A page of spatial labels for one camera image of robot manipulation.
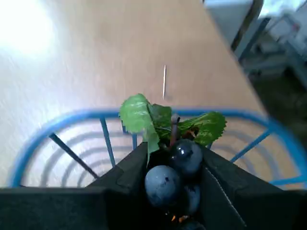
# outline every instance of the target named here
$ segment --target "blue wire basket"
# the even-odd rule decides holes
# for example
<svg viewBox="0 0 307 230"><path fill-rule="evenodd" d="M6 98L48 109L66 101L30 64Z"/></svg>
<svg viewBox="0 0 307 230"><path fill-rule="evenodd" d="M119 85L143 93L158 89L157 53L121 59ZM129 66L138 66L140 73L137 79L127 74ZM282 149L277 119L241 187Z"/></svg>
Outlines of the blue wire basket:
<svg viewBox="0 0 307 230"><path fill-rule="evenodd" d="M174 113L179 114L181 117L198 116L209 111L212 111L212 109L173 110ZM276 122L247 111L232 110L232 109L214 109L214 111L222 113L226 117L226 119L234 118L234 119L239 119L241 121L249 121L252 122L254 125L261 127L264 130L262 134L258 135L257 137L251 137L249 134L246 134L240 130L228 131L227 135L229 134L234 135L236 138L239 138L247 142L245 147L238 152L234 152L231 146L220 146L220 148L224 148L224 150L232 152L233 157L230 159L231 162L235 162L240 158L243 159L245 157L245 154L253 148L258 149L261 152L265 161L267 162L267 165L269 166L270 171L272 173L273 180L270 181L271 184L276 186L283 186L286 184L302 183L303 187L307 188L306 153L301 144L290 133L284 130ZM61 151L67 153L70 157L72 157L75 160L76 163L78 163L80 166L84 168L84 171L81 173L80 178L78 180L78 186L80 186L82 180L84 179L87 173L90 173L90 175L93 176L94 179L97 179L99 177L98 176L99 173L96 173L94 171L94 168L99 166L101 161L94 162L92 164L87 164L84 160L87 154L85 153L76 154L69 146L71 146L73 143L78 143L79 141L82 141L87 138L94 138L98 136L104 138L106 142L106 150L109 155L110 163L112 167L114 167L116 165L116 159L114 157L113 152L117 150L125 150L127 151L127 153L129 153L131 150L135 149L138 145L139 134L128 133L125 130L124 126L122 126L122 130L120 132L111 132L111 131L109 132L106 122L106 120L109 119L113 120L119 119L118 111L103 111L103 110L80 111L80 112L75 112L73 114L65 115L45 125L21 151L20 156L14 165L9 180L9 186L10 187L24 186L23 181L24 178L27 176L27 169L30 167L30 162L32 158L35 156L36 152L39 150L39 147L48 138L53 142L55 142L59 146ZM98 120L101 124L102 132L84 133L75 138L72 138L71 140L68 140L66 143L56 134L67 127L88 120ZM297 171L296 176L291 178L283 178L281 176L279 165L272 157L270 152L260 144L269 135L275 135L279 143L288 152L288 155L290 156L293 164L296 167ZM132 146L112 147L110 138L117 136L130 137L132 141ZM43 181L42 184L46 185L48 173L50 173L50 171L53 169L53 166L57 163L59 157L60 155L58 155L58 153L55 152L54 155L50 158L50 160L46 164L44 172L41 176L41 180ZM247 166L248 171L250 171L252 174L256 174L256 170L254 169L253 163L249 162L246 159L244 162ZM67 178L70 172L72 171L73 167L74 167L73 163L71 163L68 166L62 178L62 186L65 186Z"/></svg>

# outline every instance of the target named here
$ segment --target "grape stem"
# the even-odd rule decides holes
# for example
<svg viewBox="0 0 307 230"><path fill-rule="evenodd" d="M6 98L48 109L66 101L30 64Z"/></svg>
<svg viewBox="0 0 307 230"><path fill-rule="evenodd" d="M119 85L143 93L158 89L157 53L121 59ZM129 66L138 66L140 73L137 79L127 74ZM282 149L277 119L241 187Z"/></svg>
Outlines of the grape stem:
<svg viewBox="0 0 307 230"><path fill-rule="evenodd" d="M172 115L172 117L171 117L172 131L171 131L171 139L170 139L170 143L169 143L169 148L171 148L177 140L177 132L178 132L179 121L180 121L180 117L178 116L178 114Z"/></svg>

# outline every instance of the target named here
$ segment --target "grape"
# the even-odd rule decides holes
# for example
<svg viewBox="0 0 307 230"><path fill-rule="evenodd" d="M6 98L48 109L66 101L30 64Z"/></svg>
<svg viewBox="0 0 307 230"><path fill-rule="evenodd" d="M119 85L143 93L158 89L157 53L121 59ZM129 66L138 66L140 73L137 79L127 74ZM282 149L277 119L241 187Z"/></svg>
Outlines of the grape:
<svg viewBox="0 0 307 230"><path fill-rule="evenodd" d="M182 224L180 230L206 230L206 229L198 221L188 220Z"/></svg>
<svg viewBox="0 0 307 230"><path fill-rule="evenodd" d="M180 177L171 167L155 166L145 177L145 190L152 206L174 205L181 190Z"/></svg>
<svg viewBox="0 0 307 230"><path fill-rule="evenodd" d="M201 189L198 185L186 185L184 186L184 190L187 197L187 205L184 214L193 215L200 206Z"/></svg>
<svg viewBox="0 0 307 230"><path fill-rule="evenodd" d="M185 178L196 175L201 167L201 161L201 149L191 140L178 140L170 150L169 165Z"/></svg>

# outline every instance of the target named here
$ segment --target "artificial leaf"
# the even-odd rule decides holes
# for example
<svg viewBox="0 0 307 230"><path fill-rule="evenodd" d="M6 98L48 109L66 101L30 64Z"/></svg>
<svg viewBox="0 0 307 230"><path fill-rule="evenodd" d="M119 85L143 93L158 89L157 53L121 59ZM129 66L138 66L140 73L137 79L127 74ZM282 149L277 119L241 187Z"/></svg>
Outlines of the artificial leaf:
<svg viewBox="0 0 307 230"><path fill-rule="evenodd" d="M151 106L149 101L139 93L124 101L119 109L119 116L129 132L143 131L143 138L148 142L148 154L150 154L159 149L159 136L155 131L148 106Z"/></svg>
<svg viewBox="0 0 307 230"><path fill-rule="evenodd" d="M159 104L148 105L148 110L153 120L153 125L160 138L170 136L172 109Z"/></svg>
<svg viewBox="0 0 307 230"><path fill-rule="evenodd" d="M147 109L148 104L146 97L139 93L129 97L121 105L119 116L128 131L137 133L154 126Z"/></svg>
<svg viewBox="0 0 307 230"><path fill-rule="evenodd" d="M194 141L202 145L208 145L223 134L226 119L221 113L209 112L180 122L178 127L181 134L193 127L197 127L199 131Z"/></svg>
<svg viewBox="0 0 307 230"><path fill-rule="evenodd" d="M160 141L160 138L154 128L148 128L144 131L143 140L147 142L147 159L149 161L150 154L159 150L158 143Z"/></svg>

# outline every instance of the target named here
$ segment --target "artificial grape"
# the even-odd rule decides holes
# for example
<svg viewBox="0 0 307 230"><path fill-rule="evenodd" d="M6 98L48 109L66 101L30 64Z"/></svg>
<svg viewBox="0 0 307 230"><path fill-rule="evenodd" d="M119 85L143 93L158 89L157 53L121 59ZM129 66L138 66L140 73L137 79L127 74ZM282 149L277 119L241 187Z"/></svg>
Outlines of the artificial grape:
<svg viewBox="0 0 307 230"><path fill-rule="evenodd" d="M175 142L170 150L169 165L184 178L191 178L201 168L202 152L200 147L188 139Z"/></svg>
<svg viewBox="0 0 307 230"><path fill-rule="evenodd" d="M201 190L198 185L186 185L184 191L187 197L187 205L184 210L185 215L193 215L200 206Z"/></svg>
<svg viewBox="0 0 307 230"><path fill-rule="evenodd" d="M171 167L158 165L150 169L145 177L147 198L154 207L174 205L181 190L178 173Z"/></svg>
<svg viewBox="0 0 307 230"><path fill-rule="evenodd" d="M179 230L206 230L205 227L195 220L185 221Z"/></svg>

